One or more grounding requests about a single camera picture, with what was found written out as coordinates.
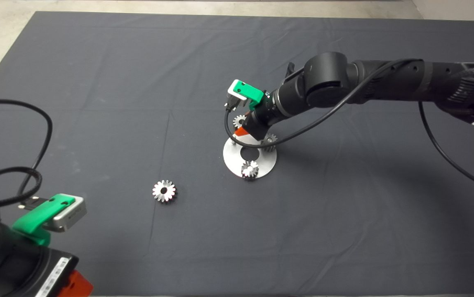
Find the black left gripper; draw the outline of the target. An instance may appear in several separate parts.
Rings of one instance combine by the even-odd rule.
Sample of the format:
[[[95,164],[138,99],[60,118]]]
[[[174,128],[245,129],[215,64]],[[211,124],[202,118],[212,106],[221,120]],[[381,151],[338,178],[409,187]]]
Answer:
[[[1,268],[0,297],[89,297],[94,289],[76,269],[79,258],[40,247],[31,256],[10,257]]]

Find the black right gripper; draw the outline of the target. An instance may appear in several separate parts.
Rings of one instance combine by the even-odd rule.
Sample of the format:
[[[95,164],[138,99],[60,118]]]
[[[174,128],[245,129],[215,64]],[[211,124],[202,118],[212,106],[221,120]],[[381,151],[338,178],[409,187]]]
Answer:
[[[236,129],[236,137],[250,134],[255,140],[262,140],[270,127],[281,121],[281,112],[274,101],[264,101],[251,111],[245,120],[245,129]]]

